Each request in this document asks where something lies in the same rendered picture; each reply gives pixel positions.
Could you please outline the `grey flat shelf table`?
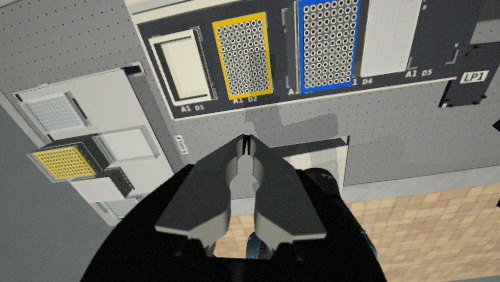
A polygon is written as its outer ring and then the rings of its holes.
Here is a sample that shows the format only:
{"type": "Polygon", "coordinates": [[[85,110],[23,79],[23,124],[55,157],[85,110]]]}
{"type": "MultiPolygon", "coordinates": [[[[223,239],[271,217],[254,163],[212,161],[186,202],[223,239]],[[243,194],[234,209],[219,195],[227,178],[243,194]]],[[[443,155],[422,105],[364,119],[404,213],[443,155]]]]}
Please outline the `grey flat shelf table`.
{"type": "Polygon", "coordinates": [[[107,167],[121,167],[135,188],[129,195],[140,195],[142,193],[151,193],[175,174],[127,76],[141,72],[139,65],[122,67],[16,92],[13,95],[21,102],[59,92],[71,91],[92,125],[86,128],[46,135],[51,142],[146,125],[160,152],[160,156],[153,161],[109,165],[107,167]]]}

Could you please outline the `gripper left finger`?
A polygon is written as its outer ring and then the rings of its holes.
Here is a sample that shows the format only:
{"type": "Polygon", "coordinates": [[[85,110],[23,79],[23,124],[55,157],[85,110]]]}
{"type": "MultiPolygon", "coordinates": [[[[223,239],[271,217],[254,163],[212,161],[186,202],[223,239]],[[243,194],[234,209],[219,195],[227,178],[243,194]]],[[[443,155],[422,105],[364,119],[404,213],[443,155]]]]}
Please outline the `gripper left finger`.
{"type": "Polygon", "coordinates": [[[213,257],[217,240],[228,232],[230,182],[246,143],[241,134],[142,199],[102,243],[80,282],[117,282],[150,262],[182,255],[190,238],[200,239],[213,257]]]}

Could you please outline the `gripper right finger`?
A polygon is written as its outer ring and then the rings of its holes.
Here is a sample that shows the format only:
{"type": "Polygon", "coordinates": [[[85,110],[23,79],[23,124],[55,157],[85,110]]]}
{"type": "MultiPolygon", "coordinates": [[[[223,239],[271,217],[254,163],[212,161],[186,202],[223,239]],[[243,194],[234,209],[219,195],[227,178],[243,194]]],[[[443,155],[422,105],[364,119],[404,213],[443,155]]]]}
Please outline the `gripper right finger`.
{"type": "Polygon", "coordinates": [[[266,244],[268,259],[280,243],[289,242],[297,261],[344,282],[387,282],[363,234],[325,191],[252,134],[247,148],[259,184],[255,233],[266,244]]]}

